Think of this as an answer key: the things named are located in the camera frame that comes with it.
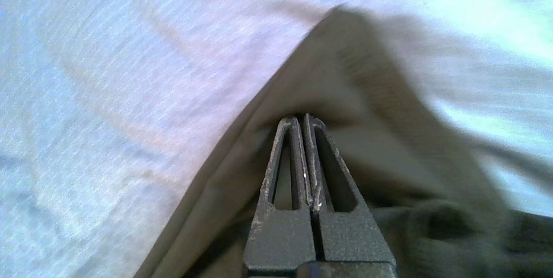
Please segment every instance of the beige fabric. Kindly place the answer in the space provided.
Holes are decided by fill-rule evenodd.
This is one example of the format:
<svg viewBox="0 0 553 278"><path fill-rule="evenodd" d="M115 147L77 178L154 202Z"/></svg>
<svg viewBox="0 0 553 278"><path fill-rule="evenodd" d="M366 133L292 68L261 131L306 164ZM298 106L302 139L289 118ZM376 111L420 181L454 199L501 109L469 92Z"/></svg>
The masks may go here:
<svg viewBox="0 0 553 278"><path fill-rule="evenodd" d="M335 9L229 128L135 277L239 277L274 129L281 117L306 112L327 125L401 276L417 276L430 262L417 260L425 245L459 253L446 241L418 241L431 230L417 223L430 225L434 212L470 230L474 253L494 255L509 221L502 198L456 134L415 97L370 21Z"/></svg>

